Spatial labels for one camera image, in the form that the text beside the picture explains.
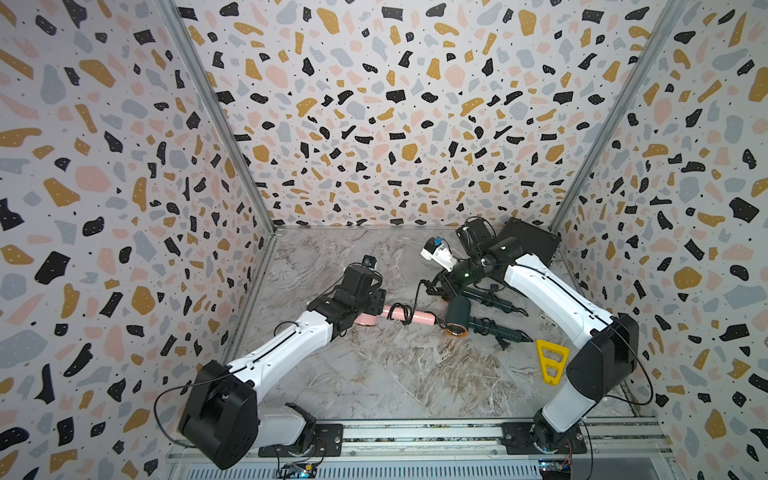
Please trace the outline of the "pink hair dryer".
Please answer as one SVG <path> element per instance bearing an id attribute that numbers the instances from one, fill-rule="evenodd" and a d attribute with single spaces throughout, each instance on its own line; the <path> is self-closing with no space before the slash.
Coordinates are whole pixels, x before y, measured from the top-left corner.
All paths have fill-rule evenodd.
<path id="1" fill-rule="evenodd" d="M 396 307 L 393 313 L 390 312 L 391 307 L 385 305 L 383 310 L 378 315 L 361 314 L 354 321 L 355 325 L 373 327 L 380 319 L 388 318 L 390 320 L 406 322 L 410 320 L 411 323 L 432 326 L 436 323 L 437 317 L 433 313 L 423 311 L 413 311 L 410 307 Z"/>

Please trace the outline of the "green hair dryer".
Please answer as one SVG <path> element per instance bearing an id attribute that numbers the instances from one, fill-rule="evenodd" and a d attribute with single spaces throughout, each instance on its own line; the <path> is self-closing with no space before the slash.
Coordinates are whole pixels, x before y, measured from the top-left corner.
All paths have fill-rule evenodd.
<path id="1" fill-rule="evenodd" d="M 522 330 L 501 326 L 487 317 L 472 316 L 470 300 L 464 297 L 456 297 L 449 302 L 441 329 L 454 337 L 466 337 L 470 333 L 493 337 L 502 350 L 512 343 L 534 342 Z"/>
<path id="2" fill-rule="evenodd" d="M 516 313 L 525 317 L 529 316 L 525 309 L 515 306 L 510 301 L 501 299 L 493 292 L 481 291 L 474 288 L 465 288 L 461 292 L 461 295 L 470 300 L 477 301 L 484 306 L 501 310 L 504 313 Z"/>

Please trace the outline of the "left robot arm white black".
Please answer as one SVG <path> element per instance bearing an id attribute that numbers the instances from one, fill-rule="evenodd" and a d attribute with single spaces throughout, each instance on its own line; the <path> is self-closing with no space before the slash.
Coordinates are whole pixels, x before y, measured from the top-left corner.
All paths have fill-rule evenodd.
<path id="1" fill-rule="evenodd" d="M 289 327 L 251 353 L 222 365 L 206 364 L 191 385 L 178 430 L 219 469 L 238 463 L 252 448 L 311 449 L 316 418 L 287 403 L 259 403 L 302 360 L 353 326 L 362 314 L 383 311 L 386 290 L 337 286 L 310 302 Z"/>

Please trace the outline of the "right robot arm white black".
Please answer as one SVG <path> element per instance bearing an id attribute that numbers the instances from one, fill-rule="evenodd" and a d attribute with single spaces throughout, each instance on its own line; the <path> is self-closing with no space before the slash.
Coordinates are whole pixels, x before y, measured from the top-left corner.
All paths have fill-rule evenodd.
<path id="1" fill-rule="evenodd" d="M 490 279 L 531 300 L 570 339 L 574 355 L 564 356 L 565 370 L 555 396 L 532 420 L 508 427 L 503 444 L 510 453 L 538 450 L 544 454 L 581 453 L 579 423 L 638 366 L 639 326 L 629 315 L 613 315 L 596 306 L 551 272 L 559 235 L 517 218 L 500 231 L 482 217 L 472 217 L 456 235 L 466 257 L 454 255 L 448 242 L 432 237 L 421 250 L 441 268 L 427 291 L 448 301 L 443 330 L 459 337 L 475 332 L 495 337 L 502 347 L 526 343 L 530 336 L 471 315 L 477 301 L 504 313 L 525 311 L 476 284 Z"/>

